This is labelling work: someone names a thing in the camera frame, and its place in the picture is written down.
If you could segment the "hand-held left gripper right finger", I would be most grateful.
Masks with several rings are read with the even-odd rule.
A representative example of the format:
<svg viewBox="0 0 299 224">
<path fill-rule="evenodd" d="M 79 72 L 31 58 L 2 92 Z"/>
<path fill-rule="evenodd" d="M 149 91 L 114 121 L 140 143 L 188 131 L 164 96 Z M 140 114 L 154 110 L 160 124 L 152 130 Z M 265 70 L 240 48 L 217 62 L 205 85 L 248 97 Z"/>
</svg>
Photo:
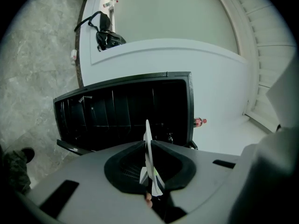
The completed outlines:
<svg viewBox="0 0 299 224">
<path fill-rule="evenodd" d="M 152 158 L 155 169 L 160 175 L 165 191 L 185 188 L 196 174 L 195 163 L 170 148 L 161 141 L 151 141 Z"/>
</svg>

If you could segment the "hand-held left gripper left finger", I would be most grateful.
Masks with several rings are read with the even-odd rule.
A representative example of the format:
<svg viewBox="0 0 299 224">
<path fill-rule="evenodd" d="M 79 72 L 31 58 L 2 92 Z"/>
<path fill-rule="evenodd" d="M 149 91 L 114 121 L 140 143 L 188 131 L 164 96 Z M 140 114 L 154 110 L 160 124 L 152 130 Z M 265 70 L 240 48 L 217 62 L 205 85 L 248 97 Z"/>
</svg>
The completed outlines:
<svg viewBox="0 0 299 224">
<path fill-rule="evenodd" d="M 140 184 L 143 167 L 145 167 L 145 142 L 138 141 L 111 156 L 104 165 L 104 173 L 110 184 L 120 192 L 144 195 L 146 186 Z"/>
</svg>

